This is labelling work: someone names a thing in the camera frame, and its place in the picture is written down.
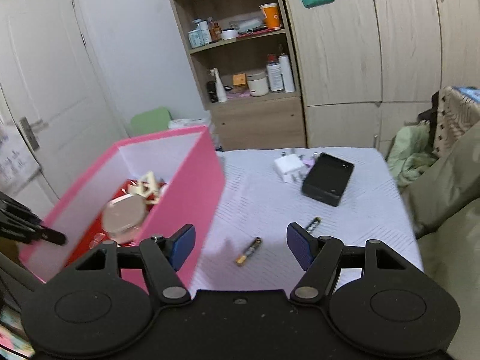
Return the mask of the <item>red printed glasses cloth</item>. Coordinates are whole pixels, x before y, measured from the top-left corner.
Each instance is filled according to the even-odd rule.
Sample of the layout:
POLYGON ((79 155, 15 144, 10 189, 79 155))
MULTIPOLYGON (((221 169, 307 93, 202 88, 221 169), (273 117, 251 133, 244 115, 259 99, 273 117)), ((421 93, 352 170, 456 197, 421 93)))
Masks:
MULTIPOLYGON (((130 181, 131 180, 126 180, 124 183, 122 183, 122 185, 113 194, 111 200, 113 200, 117 197, 121 197, 125 194, 128 194, 127 193, 127 185, 130 181)), ((146 205, 146 209, 147 209, 146 217, 149 215, 150 211, 156 205, 146 205)), ((86 252, 95 248, 97 245, 101 244, 102 242, 112 240, 108 237, 108 235, 102 229, 101 219, 102 219, 102 213, 103 213, 103 210, 104 210, 105 206, 103 207, 103 209, 101 209, 101 212, 97 215, 97 217, 94 219, 94 221, 89 225, 89 228, 85 231, 85 234, 81 237, 81 239, 78 241, 76 247, 70 253, 66 263, 64 264, 65 267, 70 265, 74 261, 76 261, 83 254, 85 254, 86 252)), ((131 244, 133 242, 133 240, 134 239, 132 239, 128 243, 124 243, 124 244, 120 244, 120 245, 131 244)))

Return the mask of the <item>green folding table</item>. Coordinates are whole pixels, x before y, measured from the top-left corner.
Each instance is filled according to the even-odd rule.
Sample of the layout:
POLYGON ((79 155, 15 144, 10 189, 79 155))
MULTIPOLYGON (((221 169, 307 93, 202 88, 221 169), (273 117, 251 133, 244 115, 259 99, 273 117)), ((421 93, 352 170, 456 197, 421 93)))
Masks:
POLYGON ((134 136, 157 133, 168 130, 172 116, 165 107, 158 107, 135 115, 130 120, 131 132, 134 136))

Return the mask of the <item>black charger box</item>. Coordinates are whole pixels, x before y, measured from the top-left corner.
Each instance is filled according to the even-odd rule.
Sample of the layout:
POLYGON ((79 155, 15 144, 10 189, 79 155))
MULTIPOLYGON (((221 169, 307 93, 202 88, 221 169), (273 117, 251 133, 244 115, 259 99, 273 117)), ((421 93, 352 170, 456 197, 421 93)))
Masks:
POLYGON ((305 177, 301 192, 318 202, 338 206, 354 168, 353 163, 322 152, 305 177))

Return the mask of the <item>pink cardboard box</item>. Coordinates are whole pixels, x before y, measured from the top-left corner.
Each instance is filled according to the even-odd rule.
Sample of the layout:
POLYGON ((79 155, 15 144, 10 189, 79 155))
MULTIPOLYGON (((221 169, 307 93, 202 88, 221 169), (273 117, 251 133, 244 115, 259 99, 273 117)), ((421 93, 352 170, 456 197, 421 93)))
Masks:
POLYGON ((128 179, 147 172, 167 182, 159 204, 143 222, 135 242, 171 236, 185 224, 195 227, 195 246, 177 275, 192 281, 224 189, 224 172, 205 126, 186 127, 118 141, 91 165, 45 217, 44 224, 64 233, 67 244, 27 244, 19 260, 37 278, 49 281, 64 268, 89 225, 128 179))

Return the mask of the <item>wooden shelf cabinet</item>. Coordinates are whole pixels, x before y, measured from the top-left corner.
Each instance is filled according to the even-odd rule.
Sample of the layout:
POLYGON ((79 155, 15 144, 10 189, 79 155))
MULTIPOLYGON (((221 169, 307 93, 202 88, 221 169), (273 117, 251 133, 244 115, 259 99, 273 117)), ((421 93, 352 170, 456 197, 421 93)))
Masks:
POLYGON ((283 0, 169 0, 187 53, 203 108, 211 120, 224 150, 304 148, 306 131, 304 109, 290 23, 283 0), (222 30, 245 20, 260 18, 260 7, 275 3, 281 25, 278 29, 257 31, 251 35, 218 40, 192 47, 188 34, 195 20, 211 19, 222 30), (217 68, 222 83, 232 87, 234 76, 264 71, 270 55, 287 55, 295 89, 268 92, 260 97, 231 95, 214 102, 208 82, 217 68))

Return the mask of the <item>white jar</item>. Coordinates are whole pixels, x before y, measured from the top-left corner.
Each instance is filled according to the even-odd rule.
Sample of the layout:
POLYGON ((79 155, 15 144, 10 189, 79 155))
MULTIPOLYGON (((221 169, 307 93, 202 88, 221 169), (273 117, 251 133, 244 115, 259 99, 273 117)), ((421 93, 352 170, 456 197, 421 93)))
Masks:
POLYGON ((269 84, 264 70, 247 73, 247 86, 253 97, 264 96, 269 92, 269 84))

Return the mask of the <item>orange paper cup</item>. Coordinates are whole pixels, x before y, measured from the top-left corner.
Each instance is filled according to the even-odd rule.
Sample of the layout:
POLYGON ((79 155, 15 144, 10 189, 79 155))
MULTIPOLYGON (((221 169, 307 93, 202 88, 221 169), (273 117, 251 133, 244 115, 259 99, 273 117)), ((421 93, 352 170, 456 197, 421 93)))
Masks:
POLYGON ((264 16, 264 25, 267 29, 281 29, 281 16, 278 4, 275 2, 262 4, 259 6, 259 9, 264 16))

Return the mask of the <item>green crumpled cloth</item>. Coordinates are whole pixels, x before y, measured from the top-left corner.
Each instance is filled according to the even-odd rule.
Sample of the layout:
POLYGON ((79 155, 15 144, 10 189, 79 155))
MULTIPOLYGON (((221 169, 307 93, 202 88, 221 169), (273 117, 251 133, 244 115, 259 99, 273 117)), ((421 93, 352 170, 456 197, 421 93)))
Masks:
POLYGON ((402 127, 394 137, 387 166, 400 190, 406 189, 438 160, 432 153, 428 122, 402 127))

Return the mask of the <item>light wood wardrobe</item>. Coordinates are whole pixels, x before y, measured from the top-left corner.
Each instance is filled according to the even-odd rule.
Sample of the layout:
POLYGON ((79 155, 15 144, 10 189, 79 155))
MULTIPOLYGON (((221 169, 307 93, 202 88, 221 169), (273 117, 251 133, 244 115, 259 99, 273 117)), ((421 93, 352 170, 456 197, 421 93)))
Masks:
POLYGON ((479 85, 479 0, 285 0, 307 144, 374 147, 446 86, 479 85))

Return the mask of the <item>white tall bottle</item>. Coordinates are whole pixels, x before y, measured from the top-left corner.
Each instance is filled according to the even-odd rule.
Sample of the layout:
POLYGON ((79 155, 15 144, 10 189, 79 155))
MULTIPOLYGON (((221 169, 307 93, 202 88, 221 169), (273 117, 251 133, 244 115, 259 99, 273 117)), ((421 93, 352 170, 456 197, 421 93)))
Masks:
POLYGON ((283 86, 286 93, 295 92, 295 81, 290 66, 290 59, 288 55, 280 55, 278 61, 281 68, 281 76, 283 80, 283 86))

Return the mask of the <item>white power adapter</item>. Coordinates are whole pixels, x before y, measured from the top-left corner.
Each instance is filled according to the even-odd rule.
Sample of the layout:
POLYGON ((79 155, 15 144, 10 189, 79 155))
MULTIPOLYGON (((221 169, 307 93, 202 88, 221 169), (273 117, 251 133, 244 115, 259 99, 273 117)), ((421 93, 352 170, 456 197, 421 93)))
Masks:
POLYGON ((302 159, 294 153, 284 154, 273 162, 273 166, 284 183, 297 183, 308 174, 302 159))

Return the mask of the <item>cream hair claw clip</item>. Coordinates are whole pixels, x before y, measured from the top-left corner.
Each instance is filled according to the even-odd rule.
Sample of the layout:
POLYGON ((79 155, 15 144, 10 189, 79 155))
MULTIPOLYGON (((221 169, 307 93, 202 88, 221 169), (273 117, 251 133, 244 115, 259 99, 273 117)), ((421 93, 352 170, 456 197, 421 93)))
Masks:
POLYGON ((156 205, 163 198, 168 189, 168 184, 163 180, 157 180, 154 172, 149 171, 137 180, 131 180, 127 185, 127 193, 138 195, 149 206, 156 205))

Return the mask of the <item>beige rounded case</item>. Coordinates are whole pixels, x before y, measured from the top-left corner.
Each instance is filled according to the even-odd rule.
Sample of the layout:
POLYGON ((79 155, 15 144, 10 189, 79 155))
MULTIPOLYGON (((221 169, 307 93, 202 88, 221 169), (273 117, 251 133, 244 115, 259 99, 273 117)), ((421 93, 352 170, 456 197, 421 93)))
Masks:
POLYGON ((131 242, 147 215, 146 201, 138 194, 125 194, 106 204, 102 213, 102 229, 118 244, 131 242))

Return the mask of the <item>white patterned table cloth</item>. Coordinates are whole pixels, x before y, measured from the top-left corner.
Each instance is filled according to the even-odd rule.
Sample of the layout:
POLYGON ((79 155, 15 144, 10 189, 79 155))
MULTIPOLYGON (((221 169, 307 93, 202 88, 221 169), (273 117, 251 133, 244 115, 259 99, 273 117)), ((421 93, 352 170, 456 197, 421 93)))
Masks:
POLYGON ((305 197, 301 182, 284 183, 273 162, 282 150, 219 152, 224 191, 202 247, 190 291, 284 289, 290 292, 303 270, 287 246, 291 222, 307 226, 321 218, 314 236, 333 236, 345 245, 377 239, 422 268, 416 237, 396 183, 375 149, 327 147, 329 155, 355 165, 339 206, 305 197), (238 267, 236 258, 256 238, 263 242, 238 267))

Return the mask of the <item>gold black AA battery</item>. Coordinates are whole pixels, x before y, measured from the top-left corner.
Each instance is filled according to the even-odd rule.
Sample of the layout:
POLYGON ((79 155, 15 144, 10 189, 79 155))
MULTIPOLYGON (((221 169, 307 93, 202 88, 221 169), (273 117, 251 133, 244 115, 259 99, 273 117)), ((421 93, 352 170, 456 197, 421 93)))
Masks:
POLYGON ((263 240, 260 237, 256 237, 245 250, 236 258, 235 264, 238 267, 243 266, 246 261, 258 250, 258 248, 262 245, 263 240))

